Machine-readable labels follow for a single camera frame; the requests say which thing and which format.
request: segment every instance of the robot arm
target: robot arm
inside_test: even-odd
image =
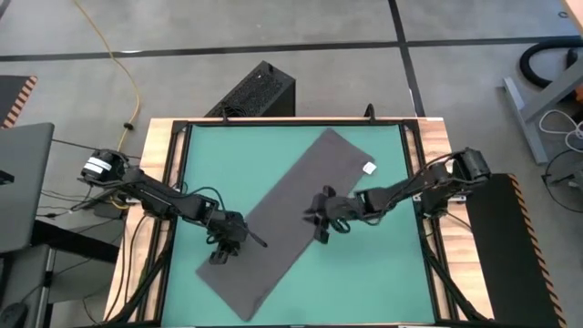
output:
[[[180,216],[186,222],[206,228],[207,243],[218,244],[210,255],[211,264],[224,264],[230,255],[237,256],[248,234],[267,247],[265,241],[249,231],[240,213],[220,209],[219,202],[209,197],[174,190],[140,168],[130,166],[128,158],[117,151],[96,150],[81,171],[81,177],[90,186],[116,189],[140,200],[150,216],[161,220]]]
[[[449,160],[453,161],[451,173],[445,165]],[[420,193],[424,213],[437,214],[446,209],[449,198],[471,192],[486,183],[490,174],[482,153],[465,149],[433,160],[409,179],[386,188],[356,191],[352,198],[336,196],[333,188],[325,186],[313,198],[304,219],[316,226],[314,239],[325,244],[330,236],[329,227],[348,233],[348,222],[352,220],[377,225],[397,203]]]

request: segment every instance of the gray concrete floor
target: gray concrete floor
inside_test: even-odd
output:
[[[81,1],[117,51],[256,46],[298,43],[395,41],[386,0],[104,0]],[[559,0],[397,0],[407,40],[523,36],[573,36],[577,29],[558,17]],[[517,78],[525,98],[536,90],[521,80],[517,60],[529,45],[411,48],[414,72],[427,116],[444,117],[454,148],[482,149],[495,171],[518,175],[532,220],[571,326],[583,325],[583,218],[560,208],[541,182],[543,170],[527,144],[501,91],[503,77]],[[103,46],[71,0],[15,0],[0,19],[0,56],[102,52]],[[534,60],[554,77],[563,52]],[[261,60],[296,77],[298,116],[361,116],[369,102],[379,115],[413,116],[409,86],[398,48],[164,56],[122,59],[141,91],[137,130],[124,150],[139,155],[148,122],[155,117],[196,117],[219,101]],[[109,60],[0,62],[0,74],[35,75],[38,84],[19,125],[50,121],[56,138],[114,148],[121,123],[134,107],[127,78]],[[547,150],[562,149],[546,138]],[[89,152],[53,146],[45,189],[85,195],[76,177]],[[556,190],[570,206],[572,190]],[[42,199],[43,205],[63,205]],[[75,213],[53,223],[75,229],[101,222]],[[121,226],[92,235],[111,241]],[[79,258],[59,254],[57,269]],[[91,262],[60,277],[51,297],[81,298],[100,318],[113,268]],[[91,323],[80,302],[59,303],[53,326]]]

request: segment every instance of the orange striped edge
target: orange striped edge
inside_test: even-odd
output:
[[[0,128],[11,128],[16,124],[16,120],[20,116],[23,107],[25,106],[26,101],[30,97],[30,94],[33,92],[33,87],[35,87],[36,81],[38,79],[36,77],[29,77],[25,84],[22,86],[22,89],[18,93],[18,97],[15,100],[14,105],[10,108],[8,115],[6,116],[2,126]]]
[[[514,174],[508,174],[512,185],[514,186],[514,192],[517,195],[518,205],[520,206],[520,210],[522,211],[522,216],[525,220],[525,224],[527,225],[527,231],[530,235],[530,241],[532,242],[532,247],[535,250],[535,254],[538,257],[538,265],[540,266],[540,270],[543,273],[543,277],[547,283],[548,295],[550,297],[550,301],[553,303],[553,307],[555,309],[555,314],[558,317],[558,325],[561,328],[567,328],[567,322],[565,321],[565,314],[563,314],[563,310],[558,303],[558,297],[555,293],[555,286],[553,282],[550,280],[550,274],[548,273],[547,263],[543,259],[543,252],[540,250],[538,246],[538,240],[535,235],[535,228],[532,225],[532,221],[530,220],[530,216],[528,215],[527,205],[525,203],[524,197],[522,196],[522,192],[520,191],[520,187],[518,185],[517,176]]]

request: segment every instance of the yellow cable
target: yellow cable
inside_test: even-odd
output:
[[[89,15],[85,11],[85,9],[83,9],[83,7],[81,6],[81,4],[77,0],[73,0],[73,2],[77,6],[77,8],[79,8],[79,11],[81,11],[81,14],[83,14],[83,16],[89,22],[89,24],[91,24],[91,27],[93,27],[93,30],[95,30],[95,32],[97,33],[97,35],[101,38],[101,41],[105,45],[105,47],[107,49],[107,52],[109,53],[109,57],[111,57],[111,60],[113,60],[116,64],[118,64],[119,67],[121,67],[121,69],[124,70],[124,72],[126,73],[126,75],[129,78],[129,81],[131,82],[132,87],[134,87],[134,92],[136,93],[136,107],[134,108],[134,113],[131,115],[131,118],[128,121],[129,124],[133,124],[134,119],[136,119],[136,116],[139,113],[139,90],[138,90],[138,86],[136,85],[136,81],[134,81],[134,78],[131,76],[131,74],[129,74],[129,71],[126,69],[126,67],[124,67],[119,62],[119,60],[117,60],[113,56],[113,52],[111,51],[111,48],[109,47],[109,44],[107,43],[106,39],[103,37],[103,35],[101,34],[101,32],[99,31],[99,29],[97,28],[97,26],[95,25],[95,23],[93,23],[93,20],[91,19],[91,17],[89,17]],[[124,127],[124,132],[121,134],[121,138],[119,139],[118,151],[121,150],[121,147],[123,146],[124,140],[126,139],[127,133],[128,133],[128,128],[125,128]]]
[[[119,204],[117,204],[117,203],[116,203],[116,202],[113,200],[113,196],[109,196],[109,200],[111,201],[111,204],[112,204],[113,206],[115,206],[115,207],[116,207],[116,209],[118,209],[118,210],[127,210],[127,209],[129,209],[129,205],[125,205],[125,206],[124,206],[124,205],[119,205]]]

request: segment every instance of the white cable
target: white cable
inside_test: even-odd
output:
[[[553,113],[557,113],[560,114],[562,116],[564,116],[565,118],[568,119],[569,122],[571,122],[571,124],[573,124],[573,127],[575,128],[572,131],[566,132],[566,131],[555,131],[555,130],[548,130],[546,128],[543,128],[543,121],[545,120],[545,118],[547,118],[547,116],[549,116],[550,114]],[[547,113],[545,113],[545,115],[543,115],[542,118],[540,118],[540,120],[538,121],[538,128],[540,128],[541,131],[548,133],[548,134],[558,134],[558,135],[565,135],[565,145],[567,145],[567,147],[573,151],[576,151],[577,153],[582,153],[583,154],[583,149],[577,149],[573,146],[571,146],[568,143],[568,139],[572,136],[575,135],[575,137],[577,137],[579,140],[583,140],[583,121],[580,122],[579,124],[577,124],[575,122],[575,120],[573,118],[571,118],[569,115],[563,113],[560,110],[556,110],[556,109],[551,109],[549,110]]]

